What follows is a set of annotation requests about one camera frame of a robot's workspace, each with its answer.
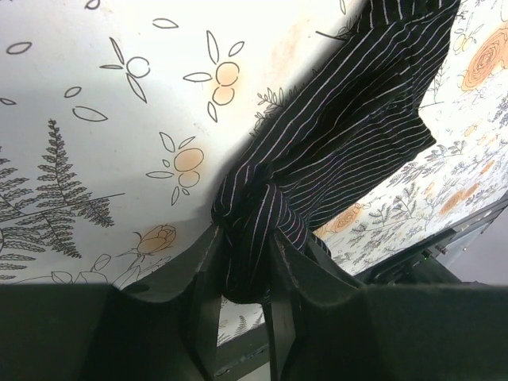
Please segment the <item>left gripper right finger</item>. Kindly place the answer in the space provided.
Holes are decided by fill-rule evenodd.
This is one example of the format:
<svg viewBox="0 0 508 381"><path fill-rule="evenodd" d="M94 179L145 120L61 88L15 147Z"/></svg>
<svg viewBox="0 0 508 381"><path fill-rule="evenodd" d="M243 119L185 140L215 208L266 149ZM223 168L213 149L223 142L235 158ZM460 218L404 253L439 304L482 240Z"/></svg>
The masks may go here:
<svg viewBox="0 0 508 381"><path fill-rule="evenodd" d="M273 380L504 380L507 289L366 285L270 239Z"/></svg>

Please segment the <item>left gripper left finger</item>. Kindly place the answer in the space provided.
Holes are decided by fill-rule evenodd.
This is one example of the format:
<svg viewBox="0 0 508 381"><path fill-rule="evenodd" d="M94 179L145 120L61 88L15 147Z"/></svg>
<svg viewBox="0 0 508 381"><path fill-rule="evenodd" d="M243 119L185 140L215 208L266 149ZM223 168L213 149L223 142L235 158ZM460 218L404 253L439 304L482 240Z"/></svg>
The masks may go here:
<svg viewBox="0 0 508 381"><path fill-rule="evenodd" d="M119 289L105 283L1 288L4 380L211 380L222 231Z"/></svg>

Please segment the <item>black striped underwear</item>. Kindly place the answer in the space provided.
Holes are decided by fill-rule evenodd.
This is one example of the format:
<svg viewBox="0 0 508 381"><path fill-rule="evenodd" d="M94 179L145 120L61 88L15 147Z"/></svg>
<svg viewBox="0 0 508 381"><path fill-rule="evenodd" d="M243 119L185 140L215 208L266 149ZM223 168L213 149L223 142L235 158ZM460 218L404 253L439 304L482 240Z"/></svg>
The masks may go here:
<svg viewBox="0 0 508 381"><path fill-rule="evenodd" d="M274 232L304 252L314 230L434 145L418 109L459 8L366 2L344 43L237 159L211 210L225 232L227 299L267 298Z"/></svg>

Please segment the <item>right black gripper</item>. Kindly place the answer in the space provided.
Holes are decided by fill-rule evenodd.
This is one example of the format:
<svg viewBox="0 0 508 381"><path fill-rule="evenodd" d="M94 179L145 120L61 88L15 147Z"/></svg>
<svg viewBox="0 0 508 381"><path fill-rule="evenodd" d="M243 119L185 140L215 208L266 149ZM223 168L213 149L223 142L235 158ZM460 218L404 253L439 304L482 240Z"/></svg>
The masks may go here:
<svg viewBox="0 0 508 381"><path fill-rule="evenodd" d="M445 229L358 273L356 278L367 285L463 284L479 287L480 282L461 281L437 260L439 255L448 253L447 245L455 235L455 230Z"/></svg>

